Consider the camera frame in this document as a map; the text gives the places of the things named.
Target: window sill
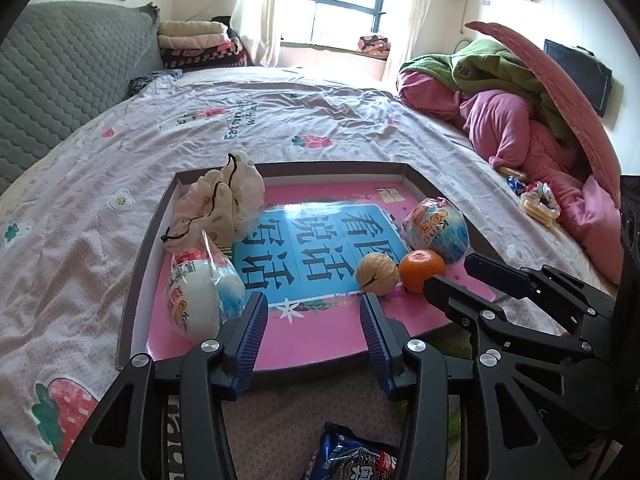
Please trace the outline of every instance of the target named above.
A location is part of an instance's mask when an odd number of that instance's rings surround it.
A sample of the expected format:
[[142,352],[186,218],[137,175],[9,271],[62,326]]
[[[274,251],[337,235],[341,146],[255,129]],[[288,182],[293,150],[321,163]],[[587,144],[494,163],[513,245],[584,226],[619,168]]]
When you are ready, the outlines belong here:
[[336,46],[317,45],[313,43],[289,43],[288,41],[281,41],[280,46],[285,46],[287,48],[312,48],[314,50],[328,50],[330,52],[338,52],[340,54],[355,54],[356,56],[369,57],[370,59],[378,59],[380,61],[386,62],[386,57],[371,56],[370,54],[366,54],[365,52],[361,52],[359,50],[348,50],[346,48],[338,48]]

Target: white starfish print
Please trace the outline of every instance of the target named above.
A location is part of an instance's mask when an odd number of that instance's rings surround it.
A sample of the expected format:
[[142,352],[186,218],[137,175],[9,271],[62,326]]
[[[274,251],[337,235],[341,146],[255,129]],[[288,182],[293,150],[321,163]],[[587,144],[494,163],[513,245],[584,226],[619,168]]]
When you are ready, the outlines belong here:
[[296,317],[304,317],[301,312],[295,310],[295,308],[299,305],[299,303],[289,303],[289,298],[284,299],[284,305],[279,305],[276,308],[282,311],[282,315],[280,319],[283,317],[287,317],[290,323],[293,323],[293,318],[291,316]]

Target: television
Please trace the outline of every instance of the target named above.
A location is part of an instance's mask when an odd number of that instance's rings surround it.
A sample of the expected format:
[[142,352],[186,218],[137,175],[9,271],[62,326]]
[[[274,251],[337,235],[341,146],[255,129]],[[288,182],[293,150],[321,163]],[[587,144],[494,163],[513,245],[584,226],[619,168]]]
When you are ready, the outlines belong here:
[[545,40],[545,52],[574,80],[596,113],[604,117],[613,84],[611,70],[582,47],[571,48]]

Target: white curtain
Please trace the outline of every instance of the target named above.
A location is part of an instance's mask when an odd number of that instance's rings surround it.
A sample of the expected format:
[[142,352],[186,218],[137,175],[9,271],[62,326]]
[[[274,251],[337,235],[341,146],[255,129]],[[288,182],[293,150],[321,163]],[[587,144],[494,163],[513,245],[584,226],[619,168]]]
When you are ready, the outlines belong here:
[[396,88],[400,66],[414,56],[415,42],[424,23],[431,0],[388,0],[385,30],[381,30],[391,42],[391,52],[386,60],[382,81]]
[[275,66],[278,62],[279,9],[280,0],[236,0],[231,27],[256,65]]

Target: gray fabric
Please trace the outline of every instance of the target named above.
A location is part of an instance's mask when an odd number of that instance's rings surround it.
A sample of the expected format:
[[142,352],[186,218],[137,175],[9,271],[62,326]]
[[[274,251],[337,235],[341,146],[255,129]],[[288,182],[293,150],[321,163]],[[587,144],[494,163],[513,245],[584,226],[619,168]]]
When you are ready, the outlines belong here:
[[80,126],[162,68],[158,10],[28,5],[0,45],[0,192]]

